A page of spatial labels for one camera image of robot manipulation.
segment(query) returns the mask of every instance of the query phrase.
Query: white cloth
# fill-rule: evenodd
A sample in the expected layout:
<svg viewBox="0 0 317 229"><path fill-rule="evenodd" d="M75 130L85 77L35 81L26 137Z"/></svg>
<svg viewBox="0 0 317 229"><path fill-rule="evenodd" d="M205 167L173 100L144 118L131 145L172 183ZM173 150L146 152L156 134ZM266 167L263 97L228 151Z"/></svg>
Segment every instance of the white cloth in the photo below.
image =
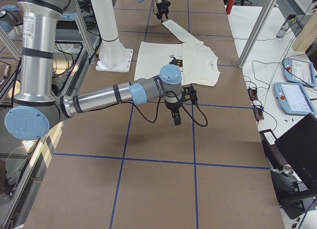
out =
<svg viewBox="0 0 317 229"><path fill-rule="evenodd" d="M151 78L173 57L183 60L182 85L191 83L214 86L220 72L218 57L213 51L177 23L168 20L163 25L183 44L156 44L142 42L135 70L134 80Z"/></svg>

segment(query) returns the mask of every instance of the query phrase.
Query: white table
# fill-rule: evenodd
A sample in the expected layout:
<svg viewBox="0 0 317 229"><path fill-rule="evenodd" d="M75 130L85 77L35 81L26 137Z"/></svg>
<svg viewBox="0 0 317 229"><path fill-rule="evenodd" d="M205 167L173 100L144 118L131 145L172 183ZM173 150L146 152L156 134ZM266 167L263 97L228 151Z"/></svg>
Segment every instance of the white table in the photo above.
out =
<svg viewBox="0 0 317 229"><path fill-rule="evenodd" d="M234 6L231 14L228 16L230 27L232 30L232 34L234 38L247 39L250 35L250 32L255 24L255 21L261 11L261 7L246 7L246 6ZM280 10L275 7L273 8L268 20L266 21L265 26L263 27L258 40L265 39L273 39L277 31L279 30L281 24L284 21L284 17ZM269 62L281 62L281 59L284 51L287 49L288 44L294 38L292 32L284 36L283 39L275 39L275 40L267 40L267 41L256 41L247 61L243 67L243 73L245 76L245 80L255 82L257 87L267 87L264 83L257 81L254 78L254 73L252 71L252 61L257 60L264 63ZM240 56L247 40L239 40L235 39L235 45L237 49L237 53ZM303 53L295 52L292 47L290 47L287 56L299 55ZM295 57L297 59L308 60L306 55L301 55ZM283 75L283 67L282 64L262 64L258 62L254 62L255 74L256 78L264 81L266 83L270 83L270 88L267 92L267 98L265 101L266 90L259 89L258 97L259 100L264 104L264 110L270 114L272 114L277 120L277 128L274 131L276 137L280 137L284 132L290 129L293 125L295 125L298 121L300 121L303 116L294 116L294 115L286 115L282 109L280 108L274 94L273 94L273 85L275 82L286 82ZM314 91L310 88L306 88L306 91L310 98L317 98L317 91ZM317 101L313 101L313 105L317 108ZM274 129L275 121L268 114L264 113L264 120L259 122L258 129L259 131L265 129ZM281 210L281 214L283 216L283 221L286 229L289 229L294 223L295 220L291 220L288 218L286 213ZM310 211L305 218L305 221L301 227L301 229L310 229L317 227L317 211Z"/></svg>

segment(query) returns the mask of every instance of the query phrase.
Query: red object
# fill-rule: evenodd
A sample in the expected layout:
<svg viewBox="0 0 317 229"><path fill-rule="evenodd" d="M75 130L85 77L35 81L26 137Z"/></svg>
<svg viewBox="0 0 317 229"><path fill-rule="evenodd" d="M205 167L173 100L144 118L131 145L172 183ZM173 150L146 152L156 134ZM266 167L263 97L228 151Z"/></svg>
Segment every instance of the red object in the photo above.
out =
<svg viewBox="0 0 317 229"><path fill-rule="evenodd" d="M231 13L231 10L232 10L232 6L234 5L234 2L236 0L228 0L227 2L227 8L226 8L226 12L227 14L229 15Z"/></svg>

